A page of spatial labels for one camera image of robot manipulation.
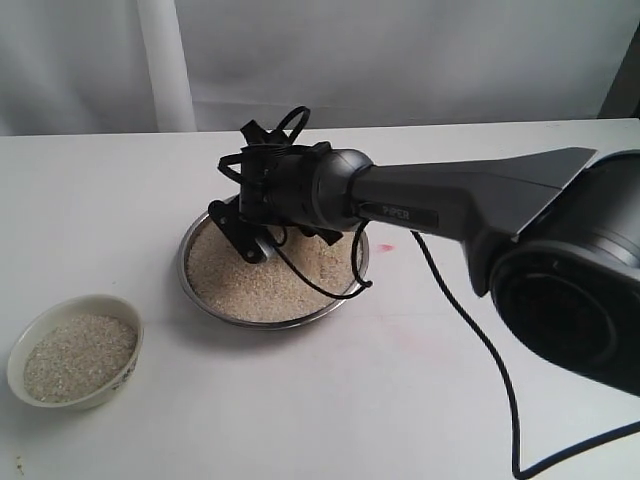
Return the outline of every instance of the small bowl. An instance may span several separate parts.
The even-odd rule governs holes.
[[[319,318],[324,317],[328,313],[333,312],[336,308],[340,307],[346,300],[332,300],[326,307],[321,308],[313,313],[305,315],[303,317],[294,318],[292,320],[286,320],[282,322],[252,322],[249,320],[243,320],[241,318],[230,317],[229,315],[225,315],[210,306],[204,303],[200,297],[196,294],[196,292],[191,287],[189,283],[189,279],[187,278],[187,261],[189,260],[189,252],[191,251],[191,247],[193,246],[193,242],[198,237],[200,232],[204,227],[207,226],[206,221],[209,220],[209,214],[207,212],[203,213],[198,219],[189,227],[187,233],[185,234],[182,242],[180,243],[180,248],[178,250],[178,277],[180,278],[180,284],[182,285],[182,289],[187,294],[187,296],[191,299],[193,303],[195,303],[200,310],[205,312],[212,318],[222,320],[223,322],[230,323],[232,325],[237,325],[239,327],[252,328],[254,330],[283,330],[286,328],[299,327],[301,325],[305,325],[307,323],[313,322]],[[369,240],[367,238],[367,234],[362,232],[362,236],[360,237],[360,251],[362,252],[362,260],[360,262],[360,276],[364,277],[367,272],[367,268],[369,266]],[[354,292],[358,288],[358,284],[354,280],[353,283],[349,286],[349,288],[344,292],[345,294]]]
[[[109,382],[93,393],[77,400],[60,403],[47,403],[36,400],[29,395],[24,387],[24,370],[27,358],[34,347],[57,326],[82,314],[104,315],[118,318],[130,325],[136,332],[138,338],[136,346],[127,364]],[[128,302],[109,295],[86,295],[73,298],[60,303],[40,314],[22,332],[20,338],[9,355],[7,366],[7,379],[11,391],[25,403],[34,407],[58,408],[65,410],[82,410],[96,407],[111,400],[125,385],[134,369],[142,346],[142,322],[140,316]]]

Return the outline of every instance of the white ceramic bowl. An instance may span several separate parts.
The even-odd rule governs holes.
[[[82,314],[111,316],[129,324],[138,334],[131,358],[106,385],[85,397],[61,403],[46,403],[36,400],[24,388],[24,369],[29,354],[47,333],[66,320]],[[98,406],[111,400],[131,377],[140,353],[142,334],[142,322],[138,312],[122,299],[109,295],[87,295],[67,300],[39,315],[22,332],[9,355],[9,364],[7,366],[9,387],[16,397],[35,407],[81,410]]]

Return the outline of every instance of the white backdrop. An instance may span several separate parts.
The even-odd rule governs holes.
[[[299,103],[316,127],[592,118],[640,19],[637,0],[138,3],[3,0],[0,133],[189,130],[193,112],[236,129]]]

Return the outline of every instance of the bowl rim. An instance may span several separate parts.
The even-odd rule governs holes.
[[[85,395],[84,397],[80,397],[80,398],[77,398],[75,400],[70,400],[68,402],[49,403],[49,402],[42,402],[40,400],[37,400],[37,399],[33,398],[31,395],[29,395],[29,394],[23,394],[22,391],[20,391],[19,389],[16,388],[16,385],[12,381],[13,377],[12,377],[12,375],[9,374],[10,372],[12,372],[16,368],[18,368],[16,365],[14,365],[14,363],[16,362],[16,350],[18,349],[20,344],[29,336],[30,332],[33,330],[33,328],[38,323],[44,321],[46,318],[50,317],[56,311],[64,309],[64,308],[67,308],[70,305],[73,305],[73,304],[76,304],[76,303],[80,303],[80,302],[83,302],[83,301],[87,301],[87,300],[89,300],[89,301],[91,301],[91,300],[111,300],[111,301],[116,301],[116,302],[119,302],[119,303],[123,304],[125,307],[129,308],[134,313],[132,319],[134,320],[134,323],[136,325],[137,339],[136,339],[136,345],[135,345],[135,347],[133,349],[133,352],[131,353],[131,357],[129,358],[127,363],[124,365],[124,367],[122,367],[120,370],[118,370],[118,373],[116,373],[111,380],[109,380],[103,386],[101,386],[97,390],[94,390],[93,392]],[[97,294],[80,295],[80,296],[77,296],[77,297],[70,298],[68,300],[64,300],[64,301],[62,301],[60,303],[57,303],[57,304],[53,305],[52,307],[49,307],[47,310],[45,310],[44,312],[40,313],[37,317],[35,317],[29,323],[29,325],[27,325],[25,327],[25,329],[22,331],[22,333],[20,334],[18,339],[15,341],[15,343],[11,347],[11,352],[9,353],[9,360],[7,362],[7,370],[6,370],[7,383],[9,384],[9,388],[11,389],[11,391],[13,392],[13,394],[17,398],[19,398],[23,402],[25,402],[25,403],[27,403],[29,405],[32,405],[34,407],[62,408],[62,407],[70,407],[70,406],[79,405],[79,404],[84,403],[84,402],[86,402],[86,401],[88,401],[90,399],[93,399],[93,398],[97,397],[98,395],[103,394],[107,390],[110,390],[111,388],[113,388],[116,385],[116,383],[121,379],[121,377],[125,374],[125,372],[127,370],[129,370],[132,367],[132,365],[135,365],[135,363],[138,361],[138,355],[140,354],[140,349],[142,348],[142,338],[143,338],[143,336],[144,336],[144,327],[142,325],[142,319],[140,317],[140,313],[138,312],[138,310],[130,302],[128,302],[127,300],[124,300],[123,298],[116,297],[114,295],[107,295],[107,294],[97,293]],[[21,390],[24,390],[24,380],[23,380],[23,384],[22,384]]]
[[[189,252],[191,251],[191,246],[195,242],[195,239],[198,237],[198,234],[206,227],[205,221],[209,218],[209,213],[204,212],[200,215],[189,227],[187,232],[185,233],[182,241],[180,242],[180,247],[178,249],[177,255],[177,270],[178,277],[180,279],[180,285],[182,286],[182,290],[189,297],[189,299],[204,313],[212,316],[216,319],[222,320],[223,322],[230,323],[232,325],[236,325],[244,328],[251,328],[254,330],[284,330],[287,328],[299,327],[301,325],[306,325],[307,323],[313,322],[319,318],[324,317],[328,313],[331,313],[336,308],[340,307],[346,300],[332,300],[325,307],[317,310],[315,312],[309,313],[299,318],[294,318],[291,320],[284,320],[281,322],[254,322],[251,320],[243,320],[235,317],[231,317],[224,313],[221,313],[213,308],[209,307],[206,303],[204,303],[200,297],[196,294],[196,292],[191,287],[189,283],[189,278],[187,276],[187,261],[189,259]],[[369,267],[369,239],[367,237],[366,232],[362,232],[362,236],[360,237],[360,250],[362,252],[362,261],[360,262],[359,273],[361,276],[364,276]],[[349,294],[354,292],[358,288],[358,283],[354,279],[349,287],[345,290],[345,294]]]

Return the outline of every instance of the white table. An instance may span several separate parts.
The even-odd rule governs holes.
[[[564,146],[640,148],[637,120],[308,131],[379,164],[492,159]],[[251,332],[181,292],[174,255],[213,198],[238,133],[0,138],[0,358],[66,298],[104,292],[145,320],[138,369],[112,403],[60,414],[0,382],[0,478],[508,479],[509,414],[489,355],[399,228],[371,225],[375,287],[315,324]],[[382,244],[393,245],[382,252]],[[432,239],[461,302],[493,338],[520,400],[523,465],[637,420],[640,399],[556,368],[473,296],[460,248]],[[551,479],[640,478],[640,437]]]

